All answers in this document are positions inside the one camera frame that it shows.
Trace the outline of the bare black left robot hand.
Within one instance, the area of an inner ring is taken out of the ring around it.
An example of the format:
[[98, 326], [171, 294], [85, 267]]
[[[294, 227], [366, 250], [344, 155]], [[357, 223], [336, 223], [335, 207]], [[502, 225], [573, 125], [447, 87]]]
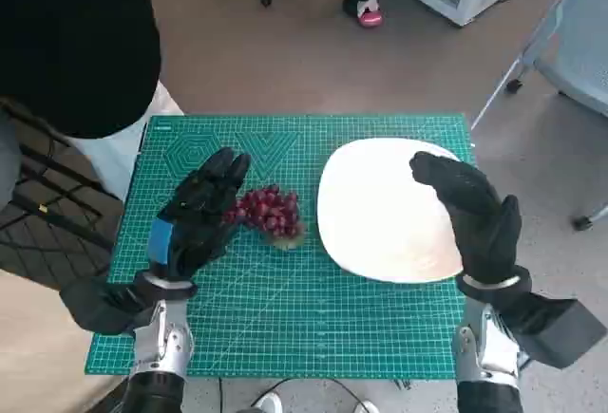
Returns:
[[250, 162], [249, 155], [222, 147], [181, 181], [152, 221], [147, 244], [152, 273], [186, 281], [225, 253], [237, 227], [228, 213], [235, 209]]

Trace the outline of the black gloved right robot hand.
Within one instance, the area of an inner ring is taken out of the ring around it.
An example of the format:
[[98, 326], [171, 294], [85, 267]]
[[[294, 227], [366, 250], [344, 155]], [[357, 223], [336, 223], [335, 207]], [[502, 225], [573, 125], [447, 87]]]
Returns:
[[409, 165], [446, 207], [464, 273], [483, 284], [512, 277], [522, 228], [518, 199], [500, 198], [486, 175], [465, 162], [419, 151]]

